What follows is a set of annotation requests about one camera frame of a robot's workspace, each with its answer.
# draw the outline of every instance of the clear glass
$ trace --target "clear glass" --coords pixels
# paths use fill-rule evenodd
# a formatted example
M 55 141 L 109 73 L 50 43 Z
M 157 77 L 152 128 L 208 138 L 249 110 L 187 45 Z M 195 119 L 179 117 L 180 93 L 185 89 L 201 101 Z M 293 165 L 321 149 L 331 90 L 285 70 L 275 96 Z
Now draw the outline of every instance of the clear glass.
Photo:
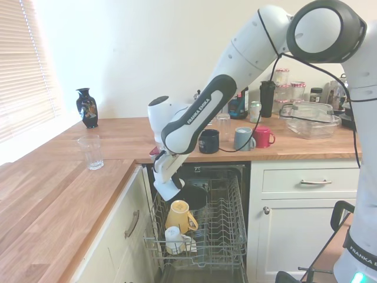
M 80 137 L 77 140 L 77 143 L 80 145 L 81 151 L 85 155 L 89 170 L 97 170 L 103 167 L 104 161 L 101 154 L 101 142 L 99 135 L 89 134 L 87 136 Z
M 306 84 L 303 81 L 295 81 L 292 85 L 292 99 L 304 99 Z
M 276 69 L 273 81 L 276 85 L 285 85 L 289 81 L 289 69 Z
M 272 113 L 279 113 L 284 104 L 289 103 L 292 97 L 291 87 L 288 84 L 277 85 L 274 93 Z
M 220 113 L 216 116 L 216 128 L 220 132 L 220 142 L 229 142 L 230 115 L 228 113 Z

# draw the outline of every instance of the kitchen counter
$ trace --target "kitchen counter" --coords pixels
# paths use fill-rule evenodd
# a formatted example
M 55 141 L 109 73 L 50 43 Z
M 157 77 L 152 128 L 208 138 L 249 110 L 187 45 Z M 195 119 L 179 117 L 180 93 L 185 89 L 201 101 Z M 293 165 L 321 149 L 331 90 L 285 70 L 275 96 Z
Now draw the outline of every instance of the kitchen counter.
M 67 282 L 128 178 L 132 160 L 0 167 L 0 282 Z
M 86 129 L 82 122 L 72 126 L 48 143 L 34 150 L 22 160 L 82 160 L 84 157 L 77 146 L 77 139 L 85 134 L 98 134 L 104 159 L 135 159 L 136 163 L 151 163 L 149 152 L 155 147 L 153 132 L 148 118 L 103 119 L 99 127 Z M 198 147 L 186 162 L 231 162 L 252 160 L 297 160 L 354 158 L 352 130 L 340 127 L 331 139 L 306 140 L 286 128 L 285 122 L 277 116 L 263 119 L 262 125 L 271 128 L 276 143 L 267 149 L 249 152 L 201 154 Z M 232 132 L 236 127 L 251 127 L 247 120 L 232 120 Z M 221 148 L 233 150 L 232 140 L 222 143 Z
M 0 281 L 67 282 L 85 255 L 135 164 L 151 163 L 148 118 L 105 119 L 86 129 L 80 122 L 12 164 L 0 167 Z M 305 140 L 276 117 L 263 123 L 276 144 L 250 152 L 201 154 L 188 162 L 354 158 L 352 131 Z M 232 120 L 232 129 L 253 127 Z M 105 166 L 86 169 L 77 139 L 99 134 Z M 221 144 L 231 150 L 232 142 Z

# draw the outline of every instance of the can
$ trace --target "can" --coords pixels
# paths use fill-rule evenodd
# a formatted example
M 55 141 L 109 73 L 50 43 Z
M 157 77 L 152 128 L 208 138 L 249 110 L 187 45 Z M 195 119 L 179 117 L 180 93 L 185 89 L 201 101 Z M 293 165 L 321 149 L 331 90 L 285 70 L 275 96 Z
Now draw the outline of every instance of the can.
M 260 110 L 262 109 L 262 104 L 259 101 L 252 101 L 250 104 L 250 122 L 257 123 L 259 118 Z

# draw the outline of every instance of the grey mug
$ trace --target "grey mug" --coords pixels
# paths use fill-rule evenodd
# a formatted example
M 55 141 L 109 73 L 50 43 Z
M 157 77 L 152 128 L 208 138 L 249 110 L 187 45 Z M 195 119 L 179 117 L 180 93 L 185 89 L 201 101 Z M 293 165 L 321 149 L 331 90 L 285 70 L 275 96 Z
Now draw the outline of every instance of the grey mug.
M 239 127 L 234 134 L 234 149 L 242 147 L 252 135 L 253 130 L 249 127 Z M 241 152 L 248 152 L 256 147 L 255 139 L 252 137 L 250 141 L 240 149 Z

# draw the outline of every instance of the black bottle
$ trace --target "black bottle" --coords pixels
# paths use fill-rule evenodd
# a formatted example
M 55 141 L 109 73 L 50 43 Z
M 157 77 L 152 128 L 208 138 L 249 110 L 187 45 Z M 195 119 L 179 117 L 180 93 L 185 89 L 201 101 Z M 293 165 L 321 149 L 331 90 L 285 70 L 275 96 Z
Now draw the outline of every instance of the black bottle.
M 245 119 L 249 113 L 249 88 L 237 93 L 228 103 L 231 119 Z
M 89 88 L 76 90 L 79 98 L 76 100 L 77 110 L 81 115 L 82 122 L 90 128 L 98 127 L 98 111 L 94 98 L 89 95 Z
M 275 83 L 273 81 L 262 81 L 260 85 L 260 103 L 262 109 L 260 116 L 263 118 L 270 118 L 272 115 L 273 95 L 275 93 Z

